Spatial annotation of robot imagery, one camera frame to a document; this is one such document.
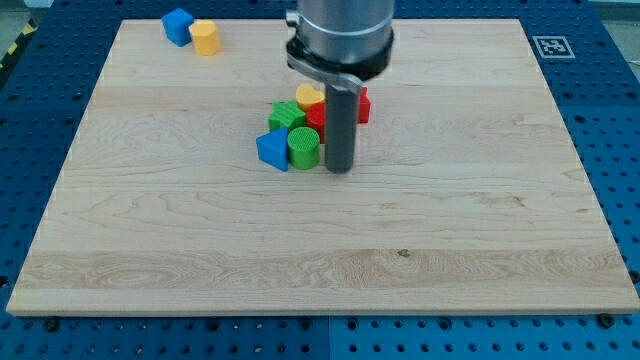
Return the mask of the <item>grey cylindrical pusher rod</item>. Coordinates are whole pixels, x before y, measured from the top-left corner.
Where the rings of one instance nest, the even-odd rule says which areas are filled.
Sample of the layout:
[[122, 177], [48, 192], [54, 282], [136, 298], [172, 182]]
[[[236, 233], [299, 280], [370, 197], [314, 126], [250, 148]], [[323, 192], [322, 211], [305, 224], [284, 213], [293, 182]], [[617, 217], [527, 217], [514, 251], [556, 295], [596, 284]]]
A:
[[359, 94], [346, 88], [325, 86], [325, 164], [342, 174], [353, 167]]

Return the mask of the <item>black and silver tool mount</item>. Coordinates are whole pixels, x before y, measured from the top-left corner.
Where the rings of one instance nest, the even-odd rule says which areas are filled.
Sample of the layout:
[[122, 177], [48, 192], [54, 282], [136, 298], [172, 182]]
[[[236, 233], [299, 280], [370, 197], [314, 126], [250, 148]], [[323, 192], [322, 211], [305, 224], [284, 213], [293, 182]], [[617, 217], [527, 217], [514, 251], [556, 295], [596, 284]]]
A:
[[289, 9], [295, 30], [287, 65], [319, 82], [359, 92], [388, 66], [394, 41], [392, 9]]

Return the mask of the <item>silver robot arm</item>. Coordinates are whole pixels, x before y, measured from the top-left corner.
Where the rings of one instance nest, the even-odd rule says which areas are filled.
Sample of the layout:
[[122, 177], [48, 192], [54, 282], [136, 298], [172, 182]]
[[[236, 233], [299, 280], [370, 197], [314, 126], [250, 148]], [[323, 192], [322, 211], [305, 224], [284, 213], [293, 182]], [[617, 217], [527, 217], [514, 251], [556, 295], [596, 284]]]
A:
[[390, 62], [393, 15], [393, 0], [299, 0], [286, 12], [295, 30], [287, 65], [325, 87], [325, 164], [333, 173], [353, 167], [361, 92]]

